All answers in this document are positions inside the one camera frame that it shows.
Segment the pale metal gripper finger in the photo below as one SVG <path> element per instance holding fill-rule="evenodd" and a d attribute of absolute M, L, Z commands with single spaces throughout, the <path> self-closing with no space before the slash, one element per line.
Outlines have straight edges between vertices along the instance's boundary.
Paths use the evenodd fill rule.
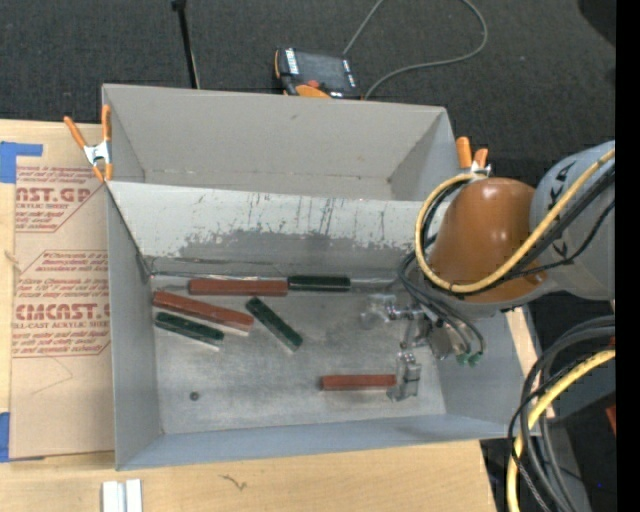
<path fill-rule="evenodd" d="M 367 296 L 366 306 L 360 313 L 360 326 L 365 330 L 398 319 L 396 296 L 393 294 L 371 294 Z"/>
<path fill-rule="evenodd" d="M 394 402 L 416 397 L 419 390 L 422 365 L 412 352 L 402 351 L 396 356 L 396 381 L 387 389 L 387 396 Z"/>

